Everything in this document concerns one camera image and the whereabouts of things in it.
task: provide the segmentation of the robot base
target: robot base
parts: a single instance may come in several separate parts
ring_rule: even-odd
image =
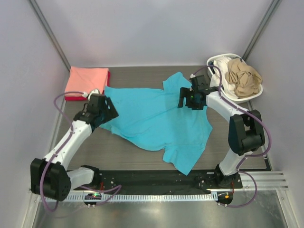
[[[220,171],[219,165],[216,166],[214,173],[206,172],[196,177],[196,183],[202,190],[243,188],[239,173],[224,176]]]

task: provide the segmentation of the gray table surface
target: gray table surface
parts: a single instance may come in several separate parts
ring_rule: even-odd
[[[186,78],[195,72],[198,66],[157,66],[157,67],[113,67],[110,86],[114,88],[160,88],[162,82],[176,72],[182,72]],[[65,113],[73,118],[83,108],[84,102],[67,102]],[[229,148],[228,123],[211,108],[207,116],[213,127],[206,149],[194,169],[214,169],[220,163]],[[68,123],[62,119],[57,140],[68,130]],[[173,170],[174,166],[162,160],[164,150],[159,152],[145,151],[131,142],[111,134],[104,129],[96,129],[80,146],[70,162],[69,169],[81,165],[91,165],[100,170]],[[263,157],[251,158],[244,162],[244,169],[265,168]]]

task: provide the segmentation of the white wall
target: white wall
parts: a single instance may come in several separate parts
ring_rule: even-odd
[[[302,0],[282,1],[247,60],[264,78],[263,94],[253,106],[271,130],[270,161],[284,172],[299,219],[304,210],[303,9]]]
[[[243,55],[271,0],[37,0],[73,66],[197,65]]]
[[[20,228],[29,167],[50,146],[68,70],[25,0],[0,1],[0,226]]]

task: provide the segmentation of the shirt sleeve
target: shirt sleeve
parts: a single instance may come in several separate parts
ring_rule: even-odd
[[[165,147],[163,161],[173,163],[178,171],[188,175],[204,150],[205,146],[193,144],[167,146]]]
[[[190,88],[191,82],[185,79],[181,72],[170,76],[163,82],[163,89],[168,93],[180,93],[181,87]]]

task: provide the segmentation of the black mounting plate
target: black mounting plate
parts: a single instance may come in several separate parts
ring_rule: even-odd
[[[231,183],[227,186],[220,186],[217,181],[214,173],[206,172],[196,177],[196,183],[198,187],[202,190],[212,190],[212,189],[231,189]],[[242,180],[240,175],[237,173],[235,179],[232,180],[234,189],[243,188]]]

